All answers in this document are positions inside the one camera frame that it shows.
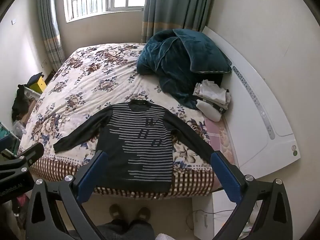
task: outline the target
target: white wall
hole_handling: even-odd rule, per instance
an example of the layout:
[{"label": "white wall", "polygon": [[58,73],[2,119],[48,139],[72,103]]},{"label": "white wall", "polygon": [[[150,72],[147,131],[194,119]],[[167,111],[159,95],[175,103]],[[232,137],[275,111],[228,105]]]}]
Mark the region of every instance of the white wall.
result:
[{"label": "white wall", "polygon": [[143,12],[116,12],[66,23],[63,0],[55,0],[62,47],[67,57],[96,44],[140,42]]},{"label": "white wall", "polygon": [[299,239],[320,208],[320,27],[303,0],[215,0],[207,25],[265,79],[289,120],[301,159],[265,179],[284,181]]},{"label": "white wall", "polygon": [[15,0],[0,22],[0,121],[12,127],[11,107],[18,84],[52,71],[40,29],[37,0]]}]

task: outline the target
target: floral bedspread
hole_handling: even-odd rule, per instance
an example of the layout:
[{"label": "floral bedspread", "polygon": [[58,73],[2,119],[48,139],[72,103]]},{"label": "floral bedspread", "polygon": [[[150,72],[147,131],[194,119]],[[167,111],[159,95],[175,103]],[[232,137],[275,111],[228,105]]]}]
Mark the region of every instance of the floral bedspread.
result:
[{"label": "floral bedspread", "polygon": [[[99,135],[58,154],[53,144],[106,106],[131,99],[144,99],[169,109],[210,142],[200,111],[183,107],[163,93],[156,76],[137,74],[136,62],[143,47],[144,44],[123,43],[80,48],[62,65],[37,101],[20,143],[20,152],[36,142],[43,144],[41,162],[47,160],[50,164],[35,166],[33,170],[38,176],[58,180],[88,163],[95,153]],[[175,174],[191,170],[212,172],[208,163],[176,138],[173,138],[173,146]]]}]

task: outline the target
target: bed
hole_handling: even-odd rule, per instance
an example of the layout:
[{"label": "bed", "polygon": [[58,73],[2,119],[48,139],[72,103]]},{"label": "bed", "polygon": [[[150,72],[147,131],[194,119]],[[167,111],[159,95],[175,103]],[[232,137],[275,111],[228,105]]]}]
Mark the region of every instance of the bed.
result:
[{"label": "bed", "polygon": [[[233,71],[224,74],[222,87],[232,101],[220,122],[186,108],[161,91],[156,76],[137,74],[137,59],[144,44],[102,44],[77,49],[62,65],[37,101],[19,151],[36,142],[44,156],[32,165],[33,173],[59,181],[92,158],[99,135],[70,151],[55,154],[52,145],[106,106],[131,99],[161,105],[189,124],[214,150],[244,174],[255,178],[272,173],[300,158],[291,127],[263,79],[225,40],[209,28],[203,31],[227,56]],[[131,192],[97,187],[95,192],[132,198],[206,196],[220,187],[208,163],[173,140],[173,177],[169,192]]]},{"label": "bed", "polygon": [[[71,133],[91,115],[106,106],[144,99],[161,105],[189,124],[215,150],[233,162],[231,144],[223,121],[214,123],[200,111],[181,106],[161,91],[156,76],[137,74],[136,62],[144,44],[102,44],[76,50],[48,84],[28,120],[19,151],[36,142],[44,145],[44,156],[32,172],[49,181],[62,180],[92,158],[99,135],[72,150],[55,154],[53,144]],[[173,178],[169,192],[131,192],[97,187],[95,192],[132,198],[170,198],[208,195],[219,184],[208,163],[173,140]]]}]

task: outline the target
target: blue gripper pad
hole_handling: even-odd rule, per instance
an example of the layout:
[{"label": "blue gripper pad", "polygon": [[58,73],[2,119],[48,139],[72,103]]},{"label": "blue gripper pad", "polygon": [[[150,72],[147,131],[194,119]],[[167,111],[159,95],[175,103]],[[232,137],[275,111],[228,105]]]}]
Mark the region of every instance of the blue gripper pad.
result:
[{"label": "blue gripper pad", "polygon": [[100,156],[94,160],[94,163],[87,170],[86,174],[78,184],[77,201],[79,203],[87,202],[94,191],[102,173],[106,170],[108,155],[101,152]]},{"label": "blue gripper pad", "polygon": [[231,165],[220,152],[219,153],[222,157],[219,156],[218,152],[211,154],[211,167],[217,175],[229,200],[239,204],[242,200],[242,185],[230,169],[234,165]]}]

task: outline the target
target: power outlet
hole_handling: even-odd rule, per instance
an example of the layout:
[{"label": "power outlet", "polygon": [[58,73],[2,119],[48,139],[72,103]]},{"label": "power outlet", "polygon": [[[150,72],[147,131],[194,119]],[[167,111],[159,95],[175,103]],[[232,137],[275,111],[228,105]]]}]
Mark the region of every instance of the power outlet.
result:
[{"label": "power outlet", "polygon": [[47,66],[47,60],[45,59],[42,63],[41,63],[41,67],[43,68],[44,66]]}]

